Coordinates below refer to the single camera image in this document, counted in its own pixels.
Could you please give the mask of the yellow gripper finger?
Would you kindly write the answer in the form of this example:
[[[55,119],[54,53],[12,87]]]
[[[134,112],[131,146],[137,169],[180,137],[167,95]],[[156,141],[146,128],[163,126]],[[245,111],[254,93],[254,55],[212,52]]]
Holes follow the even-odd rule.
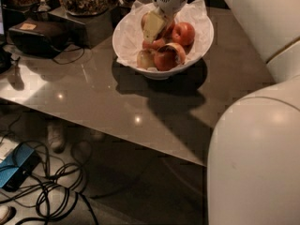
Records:
[[[158,34],[163,30],[166,25],[166,20],[157,12],[149,11],[143,24],[143,38],[145,41],[152,43],[157,39]]]

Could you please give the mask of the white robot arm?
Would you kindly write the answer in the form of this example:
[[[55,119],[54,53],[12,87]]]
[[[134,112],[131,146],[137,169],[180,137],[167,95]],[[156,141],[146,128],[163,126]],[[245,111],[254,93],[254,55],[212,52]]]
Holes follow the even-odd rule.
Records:
[[[225,0],[275,80],[218,120],[209,225],[300,225],[300,0]]]

